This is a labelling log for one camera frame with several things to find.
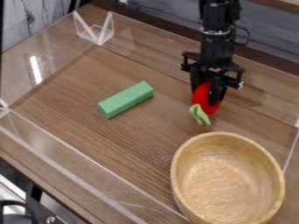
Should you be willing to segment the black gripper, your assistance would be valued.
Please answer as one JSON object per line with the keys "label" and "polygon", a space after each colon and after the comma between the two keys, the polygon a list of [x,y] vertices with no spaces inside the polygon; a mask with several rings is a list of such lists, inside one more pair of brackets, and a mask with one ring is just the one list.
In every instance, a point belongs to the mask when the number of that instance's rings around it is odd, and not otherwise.
{"label": "black gripper", "polygon": [[239,89],[245,68],[233,60],[237,29],[226,32],[203,30],[199,52],[182,53],[182,70],[191,75],[191,93],[210,81],[209,104],[215,106],[225,99],[227,88]]}

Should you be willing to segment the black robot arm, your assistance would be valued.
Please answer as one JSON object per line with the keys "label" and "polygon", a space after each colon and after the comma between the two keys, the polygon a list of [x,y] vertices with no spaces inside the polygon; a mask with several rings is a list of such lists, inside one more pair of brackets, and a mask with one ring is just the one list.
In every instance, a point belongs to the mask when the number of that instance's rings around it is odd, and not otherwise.
{"label": "black robot arm", "polygon": [[237,22],[241,17],[239,0],[199,0],[201,51],[182,53],[182,70],[191,75],[193,95],[202,95],[198,103],[215,108],[229,88],[241,89],[245,67],[233,60],[237,41]]}

